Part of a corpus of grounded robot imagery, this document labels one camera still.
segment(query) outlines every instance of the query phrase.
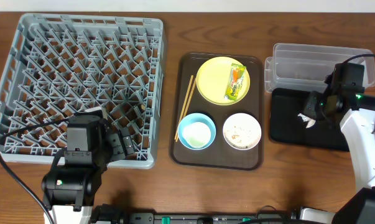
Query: clear plastic container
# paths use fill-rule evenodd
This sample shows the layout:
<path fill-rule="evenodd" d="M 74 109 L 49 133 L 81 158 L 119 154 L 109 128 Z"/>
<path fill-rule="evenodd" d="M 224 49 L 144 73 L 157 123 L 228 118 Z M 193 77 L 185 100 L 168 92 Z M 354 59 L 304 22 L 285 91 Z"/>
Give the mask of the clear plastic container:
<path fill-rule="evenodd" d="M 273 57 L 265 61 L 264 86 L 268 93 L 275 88 L 319 91 L 326 88 L 324 79 L 335 64 L 359 55 L 372 54 L 367 49 L 329 47 L 304 44 L 275 44 Z M 365 66 L 363 86 L 375 86 L 375 62 L 372 57 L 350 61 Z"/>

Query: table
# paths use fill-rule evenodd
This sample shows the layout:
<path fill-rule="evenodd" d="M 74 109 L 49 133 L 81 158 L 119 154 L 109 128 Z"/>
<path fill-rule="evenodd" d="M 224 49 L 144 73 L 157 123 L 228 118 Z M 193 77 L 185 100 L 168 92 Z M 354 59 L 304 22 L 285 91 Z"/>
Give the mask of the table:
<path fill-rule="evenodd" d="M 0 77 L 22 12 L 0 12 Z M 375 14 L 71 12 L 162 19 L 168 39 L 158 160 L 150 170 L 109 169 L 95 205 L 167 213 L 254 213 L 263 205 L 337 212 L 354 194 L 349 153 L 272 142 L 265 94 L 264 163 L 254 172 L 180 166 L 169 157 L 179 60 L 188 52 L 252 55 L 262 62 L 279 42 L 371 49 Z M 375 87 L 367 91 L 375 95 Z M 38 194 L 49 165 L 11 164 Z M 43 223 L 43 212 L 0 166 L 0 223 Z"/>

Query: white plate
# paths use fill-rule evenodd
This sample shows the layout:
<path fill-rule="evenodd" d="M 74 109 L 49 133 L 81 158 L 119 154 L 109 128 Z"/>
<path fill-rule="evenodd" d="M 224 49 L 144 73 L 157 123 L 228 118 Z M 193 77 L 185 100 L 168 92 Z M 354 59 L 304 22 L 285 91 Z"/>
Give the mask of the white plate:
<path fill-rule="evenodd" d="M 242 141 L 241 145 L 229 139 L 232 138 L 232 135 L 235 135 L 236 139 Z M 261 136 L 261 125 L 253 116 L 246 113 L 231 115 L 223 125 L 223 137 L 231 147 L 238 150 L 252 149 L 259 143 Z"/>

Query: yellow and green package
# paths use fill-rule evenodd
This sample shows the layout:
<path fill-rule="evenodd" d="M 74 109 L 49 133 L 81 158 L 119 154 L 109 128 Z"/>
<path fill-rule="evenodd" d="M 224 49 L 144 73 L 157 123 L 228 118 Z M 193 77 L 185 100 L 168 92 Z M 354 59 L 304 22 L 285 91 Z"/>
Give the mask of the yellow and green package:
<path fill-rule="evenodd" d="M 246 67 L 235 63 L 231 64 L 230 78 L 227 83 L 227 89 L 225 99 L 237 100 L 237 96 L 241 88 L 243 87 L 244 74 Z"/>

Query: chopsticks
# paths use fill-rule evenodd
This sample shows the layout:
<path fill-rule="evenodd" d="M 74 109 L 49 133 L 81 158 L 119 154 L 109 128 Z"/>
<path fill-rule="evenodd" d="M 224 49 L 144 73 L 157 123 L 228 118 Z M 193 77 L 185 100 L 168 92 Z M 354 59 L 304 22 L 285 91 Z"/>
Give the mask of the chopsticks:
<path fill-rule="evenodd" d="M 194 77 L 194 75 L 192 75 L 190 77 L 190 82 L 188 83 L 187 92 L 186 92 L 186 96 L 185 96 L 185 101 L 183 102 L 182 112 L 180 112 L 179 122 L 177 123 L 177 126 L 176 126 L 176 133 L 175 133 L 175 140 L 176 140 L 176 142 L 179 139 L 178 138 L 178 131 L 177 131 L 178 127 L 179 127 L 179 124 L 180 124 L 180 122 L 183 120 L 183 118 L 187 114 L 187 110 L 188 110 L 188 107 L 190 106 L 190 101 L 192 100 L 192 96 L 193 96 L 193 93 L 194 93 L 194 89 L 195 89 L 195 85 L 196 85 L 195 78 L 194 78 L 194 83 L 193 83 L 193 87 L 191 89 L 191 92 L 190 92 L 190 94 L 188 94 L 188 92 L 190 91 L 190 87 L 192 85 L 193 77 Z"/>

